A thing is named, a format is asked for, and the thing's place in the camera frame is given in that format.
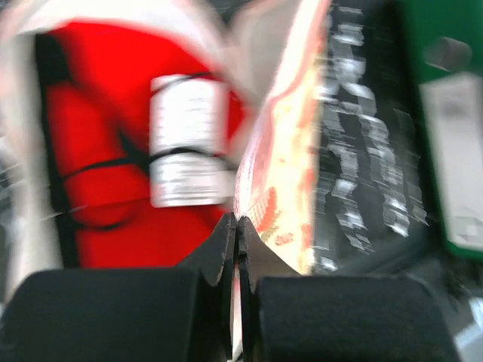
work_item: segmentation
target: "black package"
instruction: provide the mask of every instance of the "black package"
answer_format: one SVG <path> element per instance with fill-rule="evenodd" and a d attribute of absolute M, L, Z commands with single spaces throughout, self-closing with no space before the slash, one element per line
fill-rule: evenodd
<path fill-rule="evenodd" d="M 392 0 L 334 0 L 319 98 L 315 272 L 370 272 L 428 245 L 411 75 Z"/>

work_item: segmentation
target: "white sticker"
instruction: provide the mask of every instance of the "white sticker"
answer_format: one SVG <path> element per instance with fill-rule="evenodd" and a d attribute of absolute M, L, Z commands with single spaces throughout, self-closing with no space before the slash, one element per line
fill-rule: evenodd
<path fill-rule="evenodd" d="M 446 233 L 472 250 L 483 250 L 482 85 L 467 72 L 421 85 Z"/>
<path fill-rule="evenodd" d="M 150 152 L 191 147 L 222 153 L 226 129 L 226 89 L 207 79 L 155 79 L 151 103 Z M 183 153 L 151 164 L 151 203 L 154 207 L 222 204 L 232 195 L 229 172 L 219 159 Z"/>

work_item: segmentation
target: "black foam pad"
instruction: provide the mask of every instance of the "black foam pad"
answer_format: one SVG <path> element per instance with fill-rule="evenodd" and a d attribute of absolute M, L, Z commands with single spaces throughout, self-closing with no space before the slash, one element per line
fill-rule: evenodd
<path fill-rule="evenodd" d="M 198 298 L 206 292 L 186 268 L 41 272 L 5 311 L 0 360 L 205 360 L 196 354 L 214 350 L 216 335 L 206 321 L 216 311 Z"/>
<path fill-rule="evenodd" d="M 259 360 L 460 361 L 440 309 L 410 278 L 264 278 Z"/>

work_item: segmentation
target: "white paper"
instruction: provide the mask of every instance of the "white paper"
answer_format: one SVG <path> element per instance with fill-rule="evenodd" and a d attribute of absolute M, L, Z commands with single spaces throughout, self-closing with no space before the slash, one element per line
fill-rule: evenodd
<path fill-rule="evenodd" d="M 450 242 L 483 250 L 481 79 L 461 72 L 421 86 Z"/>
<path fill-rule="evenodd" d="M 151 154 L 176 147 L 223 153 L 224 85 L 200 78 L 176 81 L 182 77 L 186 76 L 169 75 L 152 83 L 153 89 L 161 90 L 152 98 Z M 229 171 L 219 158 L 183 153 L 151 164 L 151 202 L 155 207 L 222 204 L 232 195 L 231 188 Z"/>

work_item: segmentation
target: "green box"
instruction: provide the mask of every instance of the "green box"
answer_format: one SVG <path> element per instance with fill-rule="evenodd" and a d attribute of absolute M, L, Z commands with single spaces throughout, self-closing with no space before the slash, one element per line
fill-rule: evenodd
<path fill-rule="evenodd" d="M 483 259 L 483 2 L 402 6 L 448 249 Z"/>

